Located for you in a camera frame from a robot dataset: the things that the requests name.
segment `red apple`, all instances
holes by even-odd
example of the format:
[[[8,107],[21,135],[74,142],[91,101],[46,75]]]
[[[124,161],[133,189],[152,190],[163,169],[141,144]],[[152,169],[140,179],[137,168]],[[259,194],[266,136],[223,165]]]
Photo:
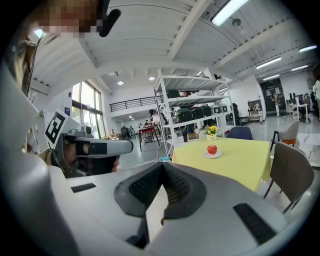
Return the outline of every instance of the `red apple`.
[[[209,154],[214,155],[215,153],[217,153],[217,146],[216,145],[209,145],[207,148]]]

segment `table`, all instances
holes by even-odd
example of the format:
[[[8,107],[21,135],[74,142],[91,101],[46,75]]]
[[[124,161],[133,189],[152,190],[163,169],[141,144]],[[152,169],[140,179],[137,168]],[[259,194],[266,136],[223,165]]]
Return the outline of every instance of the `table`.
[[[306,118],[305,118],[305,123],[307,124],[308,123],[308,104],[301,104],[301,105],[295,105],[295,104],[292,104],[292,103],[288,103],[287,104],[288,106],[291,107],[292,109],[292,119],[294,118],[294,108],[297,108],[297,117],[298,117],[298,120],[299,120],[299,109],[298,108],[303,108],[305,107],[305,115],[306,115]]]
[[[206,158],[208,145],[215,144],[222,156]],[[270,144],[268,141],[218,137],[215,141],[199,139],[175,148],[172,162],[232,178],[252,191],[261,179],[270,177]]]
[[[159,140],[158,140],[158,137],[157,137],[155,128],[157,128],[159,134],[161,134],[161,133],[160,133],[160,130],[159,130],[159,127],[158,127],[157,125],[147,126],[147,127],[143,127],[143,128],[139,128],[139,129],[138,129],[138,132],[139,132],[139,143],[140,143],[140,152],[142,152],[142,149],[141,149],[142,133],[151,132],[151,135],[152,135],[153,140],[155,139],[155,138],[154,138],[154,135],[155,135],[156,141],[158,142],[159,147],[160,147],[160,142],[159,142]]]

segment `hand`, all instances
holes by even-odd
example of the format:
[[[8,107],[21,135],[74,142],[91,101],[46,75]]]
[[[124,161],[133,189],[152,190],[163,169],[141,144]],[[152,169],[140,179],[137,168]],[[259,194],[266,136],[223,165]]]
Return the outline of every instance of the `hand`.
[[[83,151],[84,153],[89,153],[89,144],[85,143],[83,145]],[[77,153],[76,153],[76,144],[75,143],[69,143],[64,145],[63,147],[63,157],[64,161],[68,166],[71,166],[76,160],[77,160]],[[112,172],[115,173],[117,171],[117,166],[119,166],[120,162],[119,160],[116,160],[113,163]]]

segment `green storage box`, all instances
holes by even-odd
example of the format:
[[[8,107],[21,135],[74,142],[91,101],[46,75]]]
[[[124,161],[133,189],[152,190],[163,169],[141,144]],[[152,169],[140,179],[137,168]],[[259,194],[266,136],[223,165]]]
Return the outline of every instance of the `green storage box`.
[[[179,98],[180,97],[180,93],[178,90],[167,90],[166,91],[166,96],[168,97],[168,99],[171,99],[171,98]]]
[[[172,121],[174,123],[183,123],[187,121],[191,121],[192,116],[190,113],[189,108],[180,108],[175,112],[175,116],[173,117]]]
[[[209,106],[202,106],[201,109],[205,117],[209,117],[212,115],[211,108]]]
[[[190,108],[192,119],[199,119],[204,117],[204,112],[202,111],[202,108],[199,106],[193,106]]]

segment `window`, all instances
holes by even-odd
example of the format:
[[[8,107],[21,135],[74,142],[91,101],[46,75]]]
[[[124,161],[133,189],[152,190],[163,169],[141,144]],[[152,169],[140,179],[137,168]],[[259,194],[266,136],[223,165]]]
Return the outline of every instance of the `window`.
[[[88,82],[73,86],[72,118],[79,124],[91,127],[95,139],[106,136],[101,109],[101,94]]]

